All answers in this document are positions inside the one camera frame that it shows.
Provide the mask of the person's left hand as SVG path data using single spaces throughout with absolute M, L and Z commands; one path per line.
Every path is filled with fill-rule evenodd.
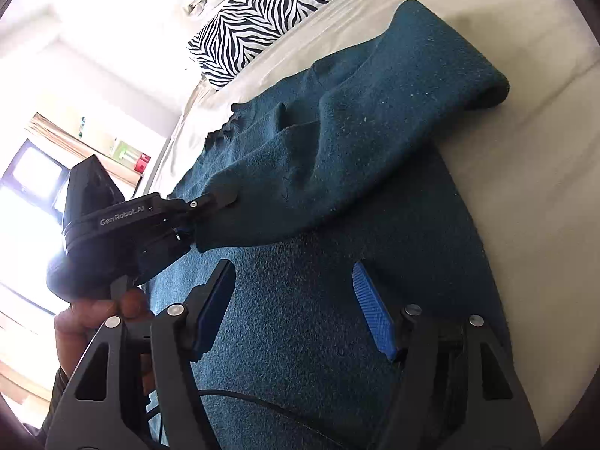
M 134 323 L 153 318 L 147 295 L 140 288 L 126 291 L 119 302 L 80 298 L 54 318 L 54 331 L 59 370 L 52 396 L 61 396 L 69 378 L 83 357 L 90 340 L 107 319 L 120 316 Z

